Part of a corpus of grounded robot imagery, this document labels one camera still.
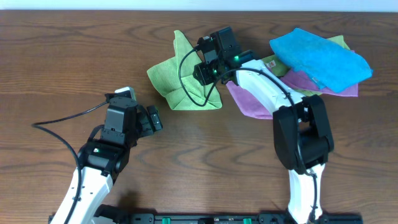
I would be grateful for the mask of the lime green microfiber cloth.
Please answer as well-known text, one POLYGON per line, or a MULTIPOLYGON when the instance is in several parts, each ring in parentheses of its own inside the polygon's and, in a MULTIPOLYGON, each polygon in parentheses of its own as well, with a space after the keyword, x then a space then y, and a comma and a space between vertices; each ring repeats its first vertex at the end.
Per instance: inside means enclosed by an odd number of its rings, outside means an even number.
POLYGON ((183 32, 175 30, 174 35, 175 56, 147 71, 154 88, 172 110, 220 109, 222 102, 218 90, 211 85, 200 85, 193 77, 194 66, 201 63, 200 57, 196 53, 187 55, 193 47, 183 32))

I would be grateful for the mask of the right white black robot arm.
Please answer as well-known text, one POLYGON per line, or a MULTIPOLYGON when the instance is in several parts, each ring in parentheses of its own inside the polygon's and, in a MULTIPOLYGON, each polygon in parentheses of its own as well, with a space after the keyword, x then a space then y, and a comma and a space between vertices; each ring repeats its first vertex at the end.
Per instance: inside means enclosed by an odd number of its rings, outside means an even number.
POLYGON ((323 215, 321 177, 334 147, 323 100, 282 83, 232 37, 201 37, 194 51, 201 51, 205 59, 193 72, 201 85, 231 80, 271 113, 275 151, 289 172, 288 213, 295 223, 318 223, 323 215))

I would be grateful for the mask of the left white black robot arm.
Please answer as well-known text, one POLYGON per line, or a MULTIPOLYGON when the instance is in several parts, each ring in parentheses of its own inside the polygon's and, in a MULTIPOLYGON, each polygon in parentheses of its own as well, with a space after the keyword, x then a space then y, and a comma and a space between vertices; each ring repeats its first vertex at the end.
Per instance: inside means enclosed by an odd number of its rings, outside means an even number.
POLYGON ((129 215, 103 204, 129 162, 138 139, 163 128, 158 109, 135 99, 109 100, 104 124, 95 127, 78 152, 78 167, 52 223, 129 223, 129 215))

